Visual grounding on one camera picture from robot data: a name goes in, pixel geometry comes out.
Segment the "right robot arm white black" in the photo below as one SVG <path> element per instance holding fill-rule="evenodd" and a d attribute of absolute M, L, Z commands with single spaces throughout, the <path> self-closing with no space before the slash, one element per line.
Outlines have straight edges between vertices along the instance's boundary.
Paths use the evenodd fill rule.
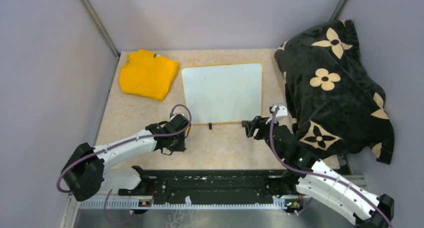
<path fill-rule="evenodd" d="M 264 140 L 286 168 L 282 189 L 288 194 L 309 196 L 343 216 L 354 227 L 393 227 L 394 199 L 375 195 L 353 184 L 328 167 L 287 126 L 272 118 L 256 116 L 243 121 L 246 136 Z"/>

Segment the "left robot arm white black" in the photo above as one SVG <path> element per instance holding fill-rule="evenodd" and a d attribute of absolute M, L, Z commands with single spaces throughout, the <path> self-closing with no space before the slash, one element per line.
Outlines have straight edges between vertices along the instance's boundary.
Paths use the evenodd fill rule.
<path fill-rule="evenodd" d="M 115 169 L 133 157 L 167 149 L 168 154 L 185 151 L 185 132 L 191 121 L 182 113 L 168 121 L 150 124 L 127 138 L 105 145 L 80 144 L 60 172 L 57 185 L 64 181 L 77 201 L 114 189 L 133 190 L 143 195 L 150 188 L 139 167 Z"/>

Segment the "yellow framed whiteboard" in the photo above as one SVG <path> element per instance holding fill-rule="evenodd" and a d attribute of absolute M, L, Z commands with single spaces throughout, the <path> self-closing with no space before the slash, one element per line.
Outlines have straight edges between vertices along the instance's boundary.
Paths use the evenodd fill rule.
<path fill-rule="evenodd" d="M 192 123 L 235 123 L 261 115 L 263 73 L 261 63 L 183 68 L 183 96 Z"/>

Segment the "right corner metal post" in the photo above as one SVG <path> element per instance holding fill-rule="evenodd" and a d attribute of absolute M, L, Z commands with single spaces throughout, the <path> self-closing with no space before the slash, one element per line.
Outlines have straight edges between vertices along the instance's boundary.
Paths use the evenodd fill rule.
<path fill-rule="evenodd" d="M 343 9 L 344 9 L 347 1 L 348 0 L 339 0 L 336 8 L 334 9 L 334 11 L 333 11 L 333 13 L 332 13 L 332 15 L 331 15 L 331 17 L 329 19 L 330 22 L 331 21 L 334 21 L 334 20 L 337 20 L 339 18 L 339 16 L 342 13 L 342 11 L 343 11 Z"/>

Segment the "yellow folded cloth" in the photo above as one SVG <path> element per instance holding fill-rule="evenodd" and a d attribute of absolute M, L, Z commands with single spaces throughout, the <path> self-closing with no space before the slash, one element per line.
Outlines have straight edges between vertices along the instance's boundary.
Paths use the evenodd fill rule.
<path fill-rule="evenodd" d="M 148 50 L 127 55 L 119 72 L 119 86 L 124 93 L 163 101 L 179 71 L 179 63 Z"/>

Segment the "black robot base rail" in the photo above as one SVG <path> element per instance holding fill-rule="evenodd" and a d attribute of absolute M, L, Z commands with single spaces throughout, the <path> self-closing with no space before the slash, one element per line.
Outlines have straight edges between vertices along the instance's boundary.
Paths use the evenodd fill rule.
<path fill-rule="evenodd" d="M 303 195 L 287 191 L 283 170 L 134 170 L 141 182 L 120 196 L 145 196 L 142 208 L 282 209 L 300 213 Z"/>

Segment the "left corner metal post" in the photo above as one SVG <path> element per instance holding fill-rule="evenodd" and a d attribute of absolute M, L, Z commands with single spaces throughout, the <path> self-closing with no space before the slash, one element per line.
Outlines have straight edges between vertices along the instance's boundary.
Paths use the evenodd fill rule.
<path fill-rule="evenodd" d="M 95 8 L 93 7 L 93 5 L 91 4 L 90 0 L 80 0 L 80 2 L 82 4 L 83 8 L 85 9 L 85 11 L 87 12 L 89 18 L 93 22 L 94 26 L 96 27 L 97 31 L 99 32 L 100 36 L 102 37 L 103 41 L 105 42 L 105 44 L 109 48 L 109 50 L 112 52 L 112 54 L 115 57 L 119 58 L 121 56 L 121 54 L 118 51 L 118 49 L 116 48 L 116 45 L 112 41 L 112 38 L 108 34 L 106 28 L 104 27 L 99 15 L 97 14 L 97 12 L 96 12 Z"/>

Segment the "black floral blanket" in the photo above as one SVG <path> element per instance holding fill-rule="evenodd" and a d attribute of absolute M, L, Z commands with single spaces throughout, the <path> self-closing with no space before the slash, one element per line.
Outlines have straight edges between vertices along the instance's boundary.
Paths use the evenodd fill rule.
<path fill-rule="evenodd" d="M 309 28 L 279 46 L 274 58 L 284 78 L 292 135 L 321 159 L 368 147 L 391 164 L 392 123 L 386 94 L 367 74 L 352 20 Z"/>

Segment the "corner metal post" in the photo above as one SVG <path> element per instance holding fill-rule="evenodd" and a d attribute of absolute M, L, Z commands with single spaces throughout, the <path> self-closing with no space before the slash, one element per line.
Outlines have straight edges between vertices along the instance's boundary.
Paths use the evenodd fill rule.
<path fill-rule="evenodd" d="M 334 20 L 337 20 L 339 18 L 339 16 L 342 13 L 342 11 L 343 11 L 343 9 L 344 9 L 347 1 L 348 0 L 339 0 L 336 8 L 334 9 L 334 11 L 333 11 L 333 13 L 332 13 L 332 15 L 331 15 L 331 17 L 329 19 L 330 22 L 331 21 L 334 21 Z"/>
<path fill-rule="evenodd" d="M 121 56 L 121 54 L 118 51 L 118 49 L 116 48 L 116 45 L 112 41 L 112 38 L 108 34 L 106 28 L 104 27 L 99 15 L 97 14 L 97 12 L 96 12 L 95 8 L 93 7 L 93 5 L 91 4 L 90 0 L 80 0 L 80 2 L 82 4 L 83 8 L 85 9 L 85 11 L 87 12 L 89 18 L 93 22 L 94 26 L 96 27 L 97 31 L 99 32 L 100 36 L 102 37 L 103 41 L 105 42 L 105 44 L 109 48 L 109 50 L 112 52 L 112 54 L 115 57 L 119 58 Z"/>

